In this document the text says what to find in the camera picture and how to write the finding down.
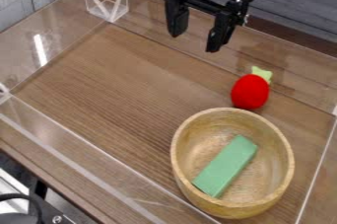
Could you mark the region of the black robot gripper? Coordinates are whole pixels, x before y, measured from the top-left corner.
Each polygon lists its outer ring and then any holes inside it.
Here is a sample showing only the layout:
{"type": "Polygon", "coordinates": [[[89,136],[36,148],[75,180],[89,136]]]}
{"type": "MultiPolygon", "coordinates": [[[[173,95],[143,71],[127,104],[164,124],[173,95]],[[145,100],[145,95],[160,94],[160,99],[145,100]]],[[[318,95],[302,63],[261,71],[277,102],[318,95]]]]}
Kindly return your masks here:
{"type": "Polygon", "coordinates": [[[188,28],[188,7],[210,15],[216,15],[214,26],[208,34],[205,51],[217,52],[221,46],[228,43],[236,24],[244,25],[246,23],[249,5],[253,1],[254,0],[165,0],[166,23],[170,36],[178,37],[188,28]]]}

